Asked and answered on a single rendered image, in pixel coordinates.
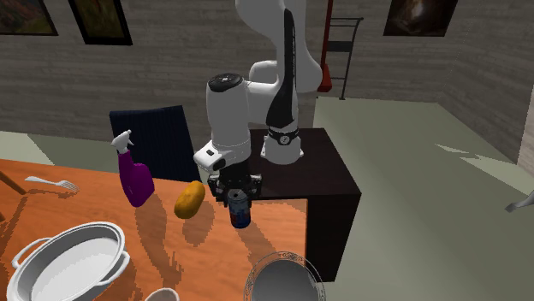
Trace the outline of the dark robot stand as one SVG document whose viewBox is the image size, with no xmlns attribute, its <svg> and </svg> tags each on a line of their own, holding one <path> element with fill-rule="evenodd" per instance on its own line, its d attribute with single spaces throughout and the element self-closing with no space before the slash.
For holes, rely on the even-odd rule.
<svg viewBox="0 0 534 301">
<path fill-rule="evenodd" d="M 261 200 L 305 199 L 306 259 L 333 282 L 359 206 L 361 191 L 323 128 L 301 128 L 304 156 L 276 165 L 260 156 L 265 129 L 251 130 L 252 174 L 263 176 Z"/>
</svg>

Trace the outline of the purple spray bottle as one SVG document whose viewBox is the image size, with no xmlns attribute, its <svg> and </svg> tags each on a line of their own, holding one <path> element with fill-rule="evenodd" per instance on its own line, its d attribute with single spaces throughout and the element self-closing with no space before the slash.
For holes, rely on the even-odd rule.
<svg viewBox="0 0 534 301">
<path fill-rule="evenodd" d="M 143 163 L 135 163 L 128 149 L 131 130 L 114 137 L 111 146 L 118 152 L 118 169 L 122 189 L 128 202 L 135 208 L 142 206 L 155 192 L 155 186 L 149 168 Z"/>
</svg>

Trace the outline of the blue drink can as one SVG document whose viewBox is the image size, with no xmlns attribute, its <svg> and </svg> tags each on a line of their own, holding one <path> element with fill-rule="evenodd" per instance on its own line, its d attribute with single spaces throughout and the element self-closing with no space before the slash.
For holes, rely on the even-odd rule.
<svg viewBox="0 0 534 301">
<path fill-rule="evenodd" d="M 230 221 L 235 228 L 245 228 L 251 222 L 248 196 L 241 189 L 231 189 L 227 194 Z"/>
</svg>

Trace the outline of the grey patterned plate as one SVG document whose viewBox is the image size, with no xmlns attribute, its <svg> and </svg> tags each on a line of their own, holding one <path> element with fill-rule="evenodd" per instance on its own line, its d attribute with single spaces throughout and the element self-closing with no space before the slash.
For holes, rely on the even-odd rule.
<svg viewBox="0 0 534 301">
<path fill-rule="evenodd" d="M 252 266 L 243 301 L 327 301 L 327 298 L 321 276 L 305 257 L 291 251 L 276 251 Z"/>
</svg>

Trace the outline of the red floor lamp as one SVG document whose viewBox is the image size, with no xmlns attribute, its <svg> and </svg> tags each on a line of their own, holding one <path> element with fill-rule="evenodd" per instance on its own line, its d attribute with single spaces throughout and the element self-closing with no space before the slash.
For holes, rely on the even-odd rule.
<svg viewBox="0 0 534 301">
<path fill-rule="evenodd" d="M 331 82 L 331 78 L 329 74 L 329 67 L 328 67 L 328 64 L 326 63 L 326 58 L 327 58 L 327 52 L 328 52 L 329 29 L 330 29 L 330 22 L 331 22 L 331 17 L 332 17 L 333 2 L 334 0 L 328 0 L 327 9 L 326 9 L 324 30 L 323 30 L 323 44 L 322 44 L 321 61 L 320 61 L 320 67 L 322 69 L 322 81 L 321 81 L 320 86 L 317 89 L 318 92 L 328 92 L 332 89 L 332 82 Z"/>
</svg>

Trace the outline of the black metal rack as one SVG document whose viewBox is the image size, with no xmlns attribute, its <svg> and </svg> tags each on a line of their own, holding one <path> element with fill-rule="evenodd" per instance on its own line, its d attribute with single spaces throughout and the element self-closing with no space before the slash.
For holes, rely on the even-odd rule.
<svg viewBox="0 0 534 301">
<path fill-rule="evenodd" d="M 354 41 L 356 38 L 356 33 L 359 28 L 359 24 L 363 21 L 364 17 L 333 17 L 330 19 L 330 27 L 351 27 L 353 29 L 352 37 L 350 40 L 329 40 L 327 39 L 327 51 L 335 53 L 347 53 L 347 65 L 345 68 L 345 73 L 343 77 L 331 77 L 332 80 L 342 80 L 341 95 L 340 100 L 345 99 L 346 87 L 347 87 L 347 77 L 349 74 Z"/>
</svg>

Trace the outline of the white two-handled pot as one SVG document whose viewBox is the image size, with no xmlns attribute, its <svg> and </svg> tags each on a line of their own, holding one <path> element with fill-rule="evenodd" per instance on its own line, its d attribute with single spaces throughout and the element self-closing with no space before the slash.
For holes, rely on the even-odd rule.
<svg viewBox="0 0 534 301">
<path fill-rule="evenodd" d="M 94 221 L 36 239 L 12 259 L 7 301 L 93 301 L 130 262 L 125 234 Z"/>
</svg>

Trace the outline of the silver fork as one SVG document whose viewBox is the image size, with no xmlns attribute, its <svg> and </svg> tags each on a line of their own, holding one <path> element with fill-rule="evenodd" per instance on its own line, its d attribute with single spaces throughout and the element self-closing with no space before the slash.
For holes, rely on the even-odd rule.
<svg viewBox="0 0 534 301">
<path fill-rule="evenodd" d="M 49 180 L 41 179 L 35 176 L 28 176 L 27 178 L 25 178 L 25 181 L 38 182 L 38 183 L 43 183 L 43 184 L 48 184 L 48 185 L 53 185 L 53 186 L 60 186 L 73 192 L 78 192 L 80 190 L 80 188 L 77 185 L 67 180 L 49 181 Z"/>
</svg>

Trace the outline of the grey pointed object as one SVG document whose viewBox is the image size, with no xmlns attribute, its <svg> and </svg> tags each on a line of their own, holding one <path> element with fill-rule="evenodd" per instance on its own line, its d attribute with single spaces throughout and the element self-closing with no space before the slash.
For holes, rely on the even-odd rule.
<svg viewBox="0 0 534 301">
<path fill-rule="evenodd" d="M 508 213 L 511 213 L 515 211 L 516 209 L 523 208 L 526 206 L 530 206 L 534 204 L 534 190 L 529 194 L 529 196 L 522 201 L 510 203 L 506 208 L 505 211 Z"/>
</svg>

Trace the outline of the black framed wall picture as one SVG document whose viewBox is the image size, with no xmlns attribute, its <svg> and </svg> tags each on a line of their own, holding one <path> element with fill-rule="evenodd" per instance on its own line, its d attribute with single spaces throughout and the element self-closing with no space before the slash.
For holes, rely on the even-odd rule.
<svg viewBox="0 0 534 301">
<path fill-rule="evenodd" d="M 444 37 L 458 0 L 392 0 L 384 36 Z"/>
<path fill-rule="evenodd" d="M 44 0 L 0 0 L 0 35 L 57 36 Z"/>
<path fill-rule="evenodd" d="M 133 44 L 120 0 L 68 0 L 85 44 Z"/>
</svg>

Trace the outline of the dark blue chair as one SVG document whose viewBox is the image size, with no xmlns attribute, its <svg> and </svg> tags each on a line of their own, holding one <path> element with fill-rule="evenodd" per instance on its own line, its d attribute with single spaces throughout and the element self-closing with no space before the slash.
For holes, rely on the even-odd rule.
<svg viewBox="0 0 534 301">
<path fill-rule="evenodd" d="M 130 130 L 131 156 L 154 178 L 191 182 L 200 179 L 193 144 L 181 105 L 109 113 L 114 136 Z"/>
</svg>

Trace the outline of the brown potato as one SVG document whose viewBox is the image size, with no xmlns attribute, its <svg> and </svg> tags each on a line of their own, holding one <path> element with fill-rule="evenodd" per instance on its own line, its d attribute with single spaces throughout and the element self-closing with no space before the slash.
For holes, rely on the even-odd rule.
<svg viewBox="0 0 534 301">
<path fill-rule="evenodd" d="M 192 181 L 175 202 L 174 212 L 178 218 L 190 219 L 197 214 L 205 199 L 205 187 L 199 181 Z"/>
</svg>

